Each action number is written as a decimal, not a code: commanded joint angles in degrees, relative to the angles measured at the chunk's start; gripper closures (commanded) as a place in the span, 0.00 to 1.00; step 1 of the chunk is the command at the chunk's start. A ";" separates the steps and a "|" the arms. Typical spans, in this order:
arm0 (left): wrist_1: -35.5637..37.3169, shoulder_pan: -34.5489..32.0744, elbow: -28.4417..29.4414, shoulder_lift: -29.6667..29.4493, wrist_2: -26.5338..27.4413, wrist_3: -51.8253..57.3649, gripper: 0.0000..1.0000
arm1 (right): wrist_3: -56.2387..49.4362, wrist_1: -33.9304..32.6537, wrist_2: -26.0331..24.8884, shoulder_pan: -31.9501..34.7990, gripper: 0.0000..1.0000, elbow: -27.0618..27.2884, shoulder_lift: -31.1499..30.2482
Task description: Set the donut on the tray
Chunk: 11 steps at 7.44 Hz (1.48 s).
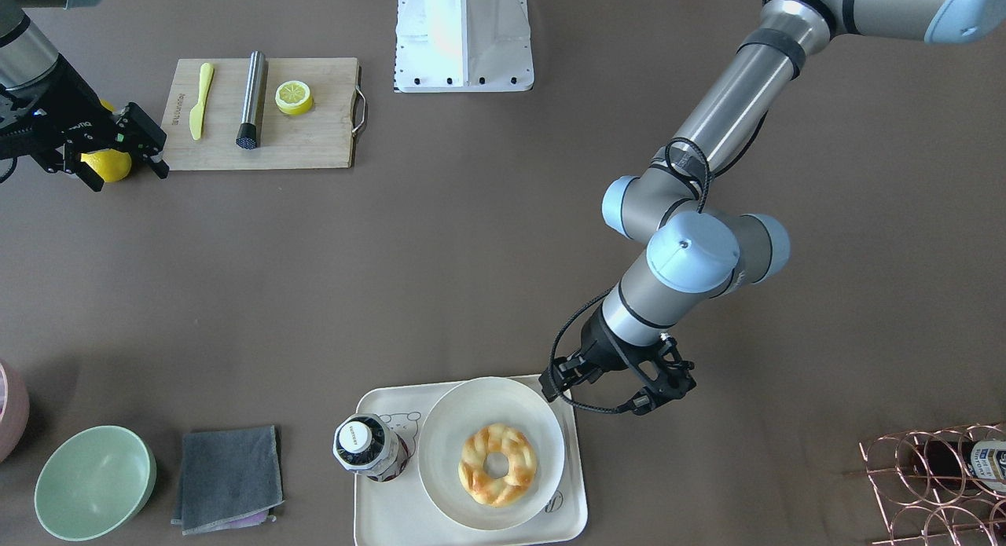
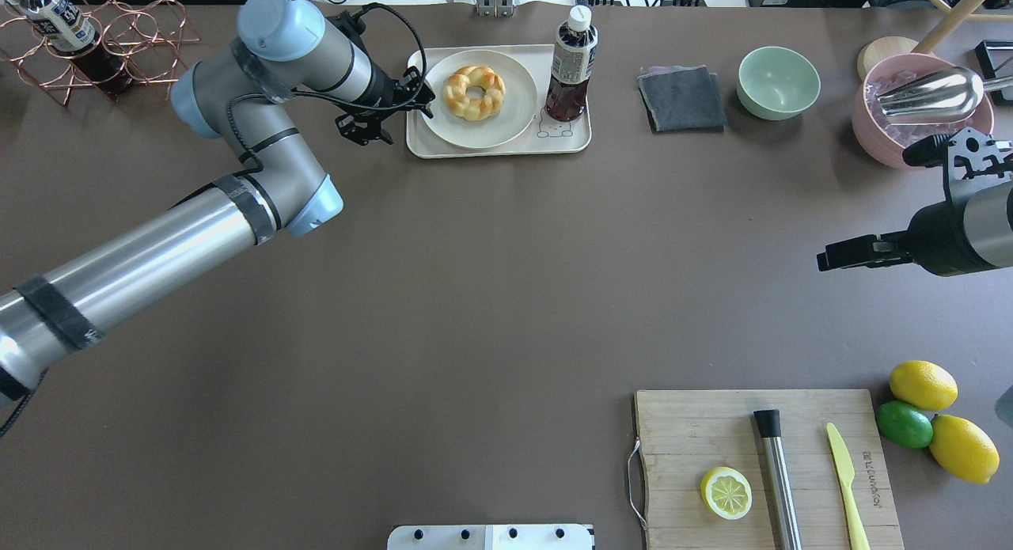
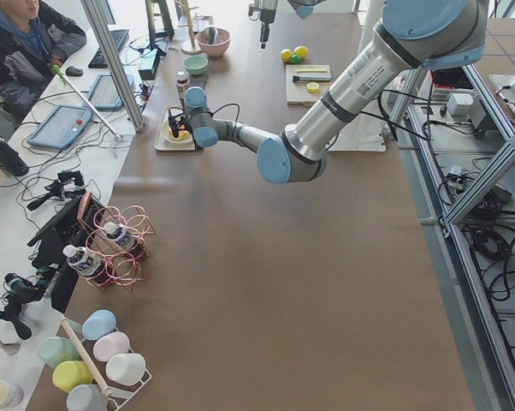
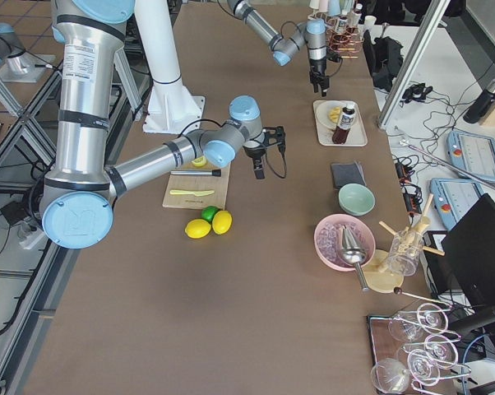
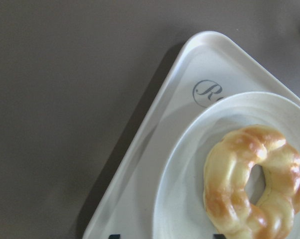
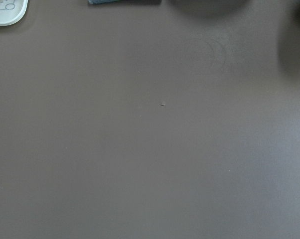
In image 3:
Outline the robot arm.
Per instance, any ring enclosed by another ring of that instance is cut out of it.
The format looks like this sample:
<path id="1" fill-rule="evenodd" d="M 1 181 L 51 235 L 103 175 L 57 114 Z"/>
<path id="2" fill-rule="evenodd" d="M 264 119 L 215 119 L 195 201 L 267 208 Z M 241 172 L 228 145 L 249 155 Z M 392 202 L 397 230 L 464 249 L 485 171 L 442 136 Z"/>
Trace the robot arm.
<path id="1" fill-rule="evenodd" d="M 309 17 L 314 8 L 322 1 L 317 0 L 288 0 L 288 5 L 293 9 L 296 15 L 301 19 Z M 264 50 L 269 41 L 270 25 L 275 22 L 276 11 L 278 8 L 277 0 L 253 0 L 248 4 L 248 18 L 251 21 L 259 21 L 260 48 Z"/>
<path id="2" fill-rule="evenodd" d="M 326 144 L 400 72 L 451 69 L 479 61 L 487 19 L 486 1 L 385 1 L 371 41 L 305 115 L 280 135 L 215 119 L 205 90 L 198 86 L 185 93 L 187 127 L 200 147 L 226 140 L 255 152 L 259 172 L 268 182 L 312 181 L 325 170 Z"/>

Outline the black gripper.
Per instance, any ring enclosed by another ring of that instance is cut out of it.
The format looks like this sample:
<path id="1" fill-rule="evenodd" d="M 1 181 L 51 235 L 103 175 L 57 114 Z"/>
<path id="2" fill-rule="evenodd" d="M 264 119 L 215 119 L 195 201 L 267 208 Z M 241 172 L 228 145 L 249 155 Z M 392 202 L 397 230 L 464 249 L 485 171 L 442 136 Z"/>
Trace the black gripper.
<path id="1" fill-rule="evenodd" d="M 168 125 L 171 128 L 180 128 L 181 126 L 184 126 L 192 133 L 192 129 L 186 118 L 186 113 L 181 108 L 168 108 Z"/>

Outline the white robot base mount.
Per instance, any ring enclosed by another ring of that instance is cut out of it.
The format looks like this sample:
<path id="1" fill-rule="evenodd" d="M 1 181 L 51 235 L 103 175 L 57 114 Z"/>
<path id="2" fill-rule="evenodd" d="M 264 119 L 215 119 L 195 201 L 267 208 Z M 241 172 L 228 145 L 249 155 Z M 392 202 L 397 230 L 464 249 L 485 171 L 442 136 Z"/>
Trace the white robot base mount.
<path id="1" fill-rule="evenodd" d="M 340 131 L 337 140 L 329 148 L 330 152 L 386 151 L 380 111 L 374 105 L 366 107 L 364 111 Z"/>

